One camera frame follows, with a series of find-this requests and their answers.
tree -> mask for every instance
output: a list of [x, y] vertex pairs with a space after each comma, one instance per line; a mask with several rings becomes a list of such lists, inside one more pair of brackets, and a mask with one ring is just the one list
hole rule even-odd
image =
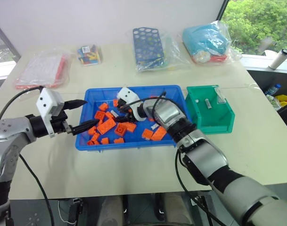
[[231, 0], [222, 21], [229, 27], [233, 47], [245, 54], [262, 54], [261, 41], [273, 39], [268, 49], [287, 48], [287, 0]]

water bottle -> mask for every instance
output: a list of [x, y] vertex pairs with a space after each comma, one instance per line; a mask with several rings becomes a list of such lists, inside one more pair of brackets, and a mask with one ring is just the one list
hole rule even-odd
[[269, 94], [270, 96], [273, 96], [278, 89], [281, 87], [279, 83], [275, 84], [275, 86], [270, 87], [266, 92], [265, 95]]

white table surface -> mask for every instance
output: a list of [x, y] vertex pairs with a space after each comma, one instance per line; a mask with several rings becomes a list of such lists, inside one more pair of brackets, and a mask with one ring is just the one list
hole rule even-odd
[[[232, 133], [209, 135], [209, 138], [222, 149], [235, 171], [262, 184], [287, 182], [287, 127], [263, 93], [249, 87], [254, 80], [239, 62], [210, 67], [191, 64], [175, 71], [136, 73], [130, 46], [107, 45], [102, 47], [102, 53], [104, 61], [100, 65], [83, 67], [74, 59], [69, 82], [56, 89], [64, 100], [82, 99], [89, 88], [177, 84], [186, 96], [187, 86], [218, 84], [236, 117]], [[31, 56], [31, 51], [23, 55], [1, 86], [0, 110], [18, 92], [13, 82]], [[38, 96], [34, 93], [14, 102], [4, 117], [38, 115], [35, 107]], [[77, 125], [80, 114], [81, 108], [67, 111], [68, 123]], [[99, 153], [78, 151], [75, 139], [67, 134], [52, 139], [42, 137], [22, 150], [49, 198], [182, 191], [174, 170], [176, 149], [173, 146]], [[197, 184], [181, 167], [180, 174], [189, 190], [209, 189]], [[21, 161], [9, 197], [42, 198]]]

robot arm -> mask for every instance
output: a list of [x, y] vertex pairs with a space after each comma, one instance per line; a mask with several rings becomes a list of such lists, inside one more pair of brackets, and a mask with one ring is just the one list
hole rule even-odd
[[64, 102], [57, 92], [44, 88], [37, 102], [41, 116], [28, 115], [0, 120], [0, 226], [11, 225], [8, 193], [21, 150], [38, 137], [53, 137], [55, 133], [62, 132], [76, 135], [96, 125], [99, 120], [90, 120], [76, 127], [67, 124], [68, 117], [64, 110], [85, 103], [83, 100]]
[[[126, 104], [129, 101], [118, 94]], [[255, 180], [238, 174], [228, 167], [223, 152], [174, 103], [160, 99], [146, 100], [132, 108], [140, 121], [154, 117], [171, 135], [184, 154], [182, 161], [197, 183], [210, 185], [221, 202], [240, 225], [287, 226], [287, 203]]]

orange lego brick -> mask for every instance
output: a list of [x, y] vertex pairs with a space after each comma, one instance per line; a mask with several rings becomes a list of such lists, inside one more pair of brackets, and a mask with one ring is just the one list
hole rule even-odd
[[119, 123], [115, 129], [115, 134], [119, 136], [124, 136], [126, 133], [127, 127], [121, 123]]
[[114, 116], [110, 112], [106, 112], [106, 117], [109, 119], [114, 118]]
[[151, 140], [154, 140], [154, 141], [162, 140], [162, 138], [165, 135], [166, 135], [166, 130], [162, 126], [159, 126], [159, 128], [156, 130], [156, 132], [151, 137]]
[[95, 119], [99, 119], [99, 120], [103, 120], [105, 117], [105, 113], [101, 112], [101, 111], [96, 111], [94, 118]]
[[99, 109], [105, 112], [109, 108], [109, 105], [107, 103], [103, 103], [101, 106], [99, 106]]
[[122, 144], [122, 143], [124, 143], [124, 139], [122, 137], [114, 140], [114, 144]]
[[105, 137], [105, 138], [102, 138], [101, 139], [101, 143], [103, 144], [103, 145], [108, 145], [110, 142], [109, 142], [109, 138], [108, 137]]
[[142, 137], [143, 139], [150, 140], [151, 137], [152, 137], [152, 135], [153, 135], [153, 131], [151, 131], [151, 130], [149, 130], [149, 129], [144, 129], [144, 131], [143, 131], [141, 137]]
[[122, 125], [125, 125], [127, 130], [131, 133], [134, 132], [134, 130], [136, 129], [137, 125], [134, 123], [130, 123], [130, 122], [122, 122]]
[[116, 125], [116, 122], [113, 119], [108, 119], [101, 125], [97, 126], [97, 130], [101, 133], [101, 135], [104, 135], [106, 132], [108, 132], [111, 128], [113, 128]]
[[87, 142], [87, 145], [94, 145], [94, 143], [93, 143], [93, 141], [89, 140], [89, 141]]
[[118, 100], [116, 100], [116, 99], [113, 100], [113, 106], [114, 106], [114, 107], [118, 107]]
[[100, 134], [98, 132], [95, 132], [93, 137], [91, 138], [91, 141], [96, 141], [99, 136], [100, 136]]
[[96, 132], [96, 126], [93, 126], [91, 129], [88, 130], [89, 135], [94, 135], [95, 132]]

